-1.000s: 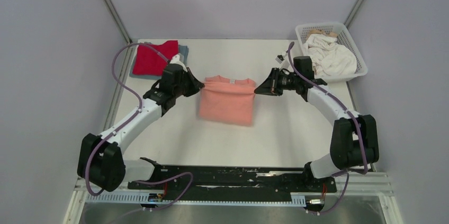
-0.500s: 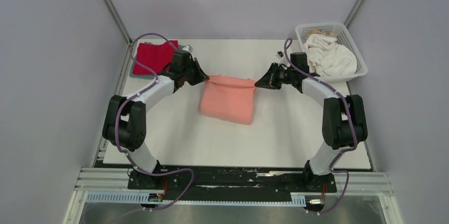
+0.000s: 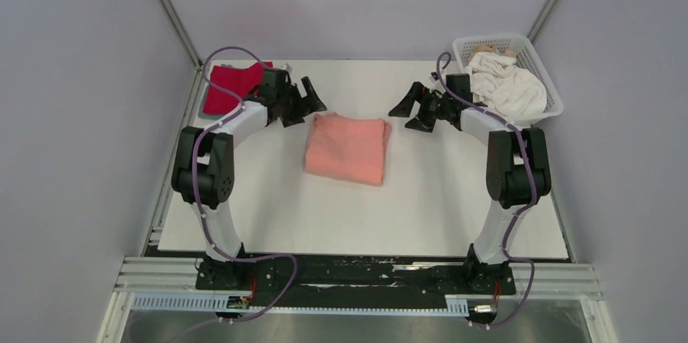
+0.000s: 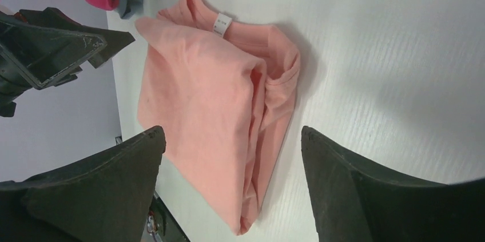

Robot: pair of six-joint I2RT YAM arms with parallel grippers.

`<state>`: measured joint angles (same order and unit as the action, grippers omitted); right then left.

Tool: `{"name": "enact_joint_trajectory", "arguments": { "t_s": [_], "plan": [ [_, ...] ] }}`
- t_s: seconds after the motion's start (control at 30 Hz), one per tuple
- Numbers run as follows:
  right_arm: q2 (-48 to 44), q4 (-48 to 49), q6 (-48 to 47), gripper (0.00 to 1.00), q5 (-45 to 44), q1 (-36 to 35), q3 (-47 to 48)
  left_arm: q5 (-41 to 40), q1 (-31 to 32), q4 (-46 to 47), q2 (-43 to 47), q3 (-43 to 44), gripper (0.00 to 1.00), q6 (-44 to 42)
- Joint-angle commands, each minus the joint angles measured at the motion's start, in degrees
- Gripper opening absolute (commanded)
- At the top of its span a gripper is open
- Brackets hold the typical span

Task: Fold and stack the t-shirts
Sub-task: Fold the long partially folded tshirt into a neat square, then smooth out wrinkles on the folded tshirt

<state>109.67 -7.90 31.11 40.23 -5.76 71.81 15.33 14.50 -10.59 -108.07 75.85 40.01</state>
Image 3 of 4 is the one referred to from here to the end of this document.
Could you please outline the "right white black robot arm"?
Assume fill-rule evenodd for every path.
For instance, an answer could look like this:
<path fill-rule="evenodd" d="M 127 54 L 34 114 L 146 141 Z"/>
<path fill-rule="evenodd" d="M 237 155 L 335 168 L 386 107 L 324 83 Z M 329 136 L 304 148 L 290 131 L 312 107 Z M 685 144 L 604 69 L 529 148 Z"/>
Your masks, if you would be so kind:
<path fill-rule="evenodd" d="M 474 102 L 469 75 L 449 74 L 439 80 L 441 90 L 414 82 L 388 115 L 406 118 L 407 129 L 426 133 L 433 132 L 436 122 L 446 121 L 486 146 L 485 182 L 492 202 L 458 280 L 473 294 L 510 289 L 513 236 L 526 213 L 552 187 L 545 133 L 536 126 L 515 126 Z"/>

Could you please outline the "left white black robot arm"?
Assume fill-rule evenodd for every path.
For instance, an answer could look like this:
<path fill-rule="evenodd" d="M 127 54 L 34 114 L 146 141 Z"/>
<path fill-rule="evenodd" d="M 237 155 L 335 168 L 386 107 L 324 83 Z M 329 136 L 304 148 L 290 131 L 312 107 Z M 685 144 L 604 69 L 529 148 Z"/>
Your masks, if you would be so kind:
<path fill-rule="evenodd" d="M 290 72 L 280 68 L 264 69 L 261 81 L 246 96 L 229 95 L 238 104 L 228 114 L 180 131 L 171 175 L 173 191 L 191 205 L 204 235 L 199 289 L 239 289 L 247 282 L 249 264 L 259 262 L 245 255 L 230 211 L 235 149 L 274 122 L 290 127 L 327 109 L 309 77 L 295 84 Z"/>

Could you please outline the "salmon pink t shirt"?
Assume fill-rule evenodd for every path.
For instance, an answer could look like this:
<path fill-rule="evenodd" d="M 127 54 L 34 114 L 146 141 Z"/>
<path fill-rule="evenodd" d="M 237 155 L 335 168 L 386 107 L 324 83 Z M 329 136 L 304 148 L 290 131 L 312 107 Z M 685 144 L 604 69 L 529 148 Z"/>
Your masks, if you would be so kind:
<path fill-rule="evenodd" d="M 382 118 L 355 119 L 337 113 L 317 114 L 304 155 L 308 174 L 381 186 L 392 132 Z"/>

